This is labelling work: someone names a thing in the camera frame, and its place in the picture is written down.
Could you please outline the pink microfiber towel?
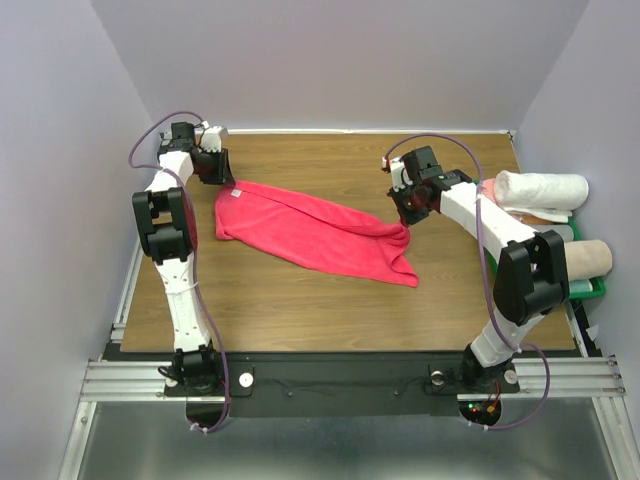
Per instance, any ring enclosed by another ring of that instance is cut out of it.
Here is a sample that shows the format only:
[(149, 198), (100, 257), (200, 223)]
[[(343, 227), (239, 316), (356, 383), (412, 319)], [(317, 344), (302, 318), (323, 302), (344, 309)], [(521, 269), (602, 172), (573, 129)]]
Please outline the pink microfiber towel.
[(216, 236), (307, 269), (411, 288), (419, 286), (399, 222), (273, 186), (239, 181), (214, 203)]

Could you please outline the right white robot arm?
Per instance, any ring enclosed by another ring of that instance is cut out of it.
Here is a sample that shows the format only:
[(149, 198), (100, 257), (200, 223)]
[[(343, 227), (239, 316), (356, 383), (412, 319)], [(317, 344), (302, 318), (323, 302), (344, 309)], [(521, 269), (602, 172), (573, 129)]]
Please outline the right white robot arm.
[(429, 146), (385, 157), (382, 168), (391, 176), (388, 195), (405, 225), (437, 212), (477, 240), (482, 260), (498, 263), (495, 277), (483, 280), (488, 323), (465, 348), (460, 366), (463, 384), (482, 390), (502, 376), (529, 331), (568, 299), (564, 241), (512, 218), (462, 171), (443, 170)]

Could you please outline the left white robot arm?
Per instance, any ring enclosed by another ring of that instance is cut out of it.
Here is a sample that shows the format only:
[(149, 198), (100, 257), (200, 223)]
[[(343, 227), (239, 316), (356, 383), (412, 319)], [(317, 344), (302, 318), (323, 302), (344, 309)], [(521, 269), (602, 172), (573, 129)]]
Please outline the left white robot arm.
[(132, 208), (143, 253), (158, 272), (173, 328), (171, 365), (160, 369), (171, 388), (187, 395), (223, 393), (220, 353), (206, 325), (196, 280), (198, 233), (186, 183), (193, 175), (205, 185), (233, 186), (224, 126), (206, 121), (176, 122), (161, 136), (151, 183), (132, 195)]

